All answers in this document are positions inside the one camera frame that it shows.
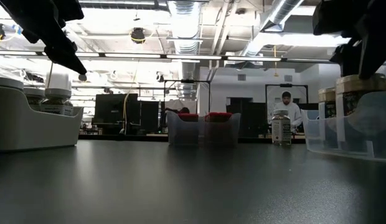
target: ceiling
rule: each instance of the ceiling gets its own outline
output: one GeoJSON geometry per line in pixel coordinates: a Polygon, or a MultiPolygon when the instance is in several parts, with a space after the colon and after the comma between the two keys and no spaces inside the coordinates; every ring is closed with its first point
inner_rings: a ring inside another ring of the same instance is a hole
{"type": "MultiPolygon", "coordinates": [[[[320,0],[305,0],[297,8],[291,18],[286,22],[288,32],[294,30],[297,33],[311,32],[311,13],[314,6],[320,0]]],[[[209,54],[217,27],[218,14],[224,5],[224,0],[211,0],[202,6],[200,22],[200,54],[209,54]]],[[[253,36],[259,32],[258,14],[271,7],[272,0],[254,1],[241,0],[237,6],[238,11],[245,11],[243,14],[229,14],[225,24],[230,24],[228,39],[222,47],[221,54],[226,52],[241,51],[253,36]]],[[[80,21],[67,23],[65,31],[69,39],[78,46],[79,52],[128,52],[128,53],[154,53],[174,54],[174,42],[168,41],[172,37],[172,20],[169,12],[147,11],[133,9],[83,9],[85,18],[80,21]],[[144,44],[135,44],[130,33],[134,27],[142,27],[146,36],[144,44]]],[[[6,41],[0,42],[0,50],[31,50],[43,51],[44,44],[39,41],[37,44],[30,44],[22,35],[15,33],[12,28],[16,23],[0,7],[0,23],[4,24],[7,37],[6,41]]],[[[273,57],[300,57],[300,58],[329,58],[334,47],[303,47],[300,45],[275,44],[275,48],[262,48],[265,56],[273,57]]],[[[77,74],[65,68],[73,78],[73,85],[100,85],[120,87],[120,92],[125,92],[129,87],[153,87],[161,88],[163,83],[156,81],[157,74],[164,75],[165,79],[178,79],[179,62],[147,62],[145,60],[83,60],[88,73],[88,82],[78,81],[77,74]]],[[[279,63],[278,68],[291,68],[295,72],[301,72],[311,64],[303,63],[279,63]]],[[[263,68],[274,68],[275,63],[265,62],[263,68]]],[[[0,57],[0,75],[13,78],[19,77],[20,70],[25,70],[45,79],[50,69],[50,61],[36,58],[12,58],[0,57]]],[[[79,90],[73,94],[94,95],[101,93],[102,89],[79,90]]],[[[141,93],[142,96],[152,96],[153,91],[141,93]]]]}

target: person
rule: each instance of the person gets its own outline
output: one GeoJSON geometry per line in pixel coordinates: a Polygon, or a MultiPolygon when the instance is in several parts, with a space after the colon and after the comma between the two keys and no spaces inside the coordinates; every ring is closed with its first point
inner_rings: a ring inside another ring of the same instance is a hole
{"type": "Polygon", "coordinates": [[[281,94],[282,102],[277,103],[275,110],[288,110],[288,117],[291,121],[291,132],[295,133],[296,128],[303,122],[301,110],[297,104],[291,101],[291,93],[284,91],[281,94]]]}

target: ceiling duct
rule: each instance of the ceiling duct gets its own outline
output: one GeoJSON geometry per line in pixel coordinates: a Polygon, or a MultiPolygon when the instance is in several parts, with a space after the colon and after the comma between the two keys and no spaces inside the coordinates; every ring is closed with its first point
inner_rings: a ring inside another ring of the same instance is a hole
{"type": "Polygon", "coordinates": [[[91,9],[137,9],[169,12],[166,1],[158,0],[79,0],[82,8],[91,9]]]}
{"type": "Polygon", "coordinates": [[[275,0],[272,8],[260,15],[260,33],[250,41],[240,56],[254,57],[267,43],[264,41],[264,30],[281,32],[286,20],[291,16],[294,8],[304,0],[275,0]]]}
{"type": "MultiPolygon", "coordinates": [[[[199,42],[195,39],[199,37],[201,3],[169,1],[168,6],[172,16],[172,35],[176,39],[184,39],[174,42],[176,54],[198,54],[199,42]]],[[[198,80],[200,70],[197,67],[198,64],[194,62],[180,62],[179,79],[198,80]]],[[[189,90],[197,89],[197,85],[183,84],[181,88],[184,90],[181,92],[181,97],[191,98],[192,93],[189,90]]]]}

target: workbench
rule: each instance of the workbench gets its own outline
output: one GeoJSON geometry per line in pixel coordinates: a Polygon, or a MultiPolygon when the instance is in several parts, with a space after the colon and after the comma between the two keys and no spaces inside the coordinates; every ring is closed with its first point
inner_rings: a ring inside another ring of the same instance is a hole
{"type": "Polygon", "coordinates": [[[79,140],[0,154],[0,223],[386,223],[386,163],[79,140]]]}

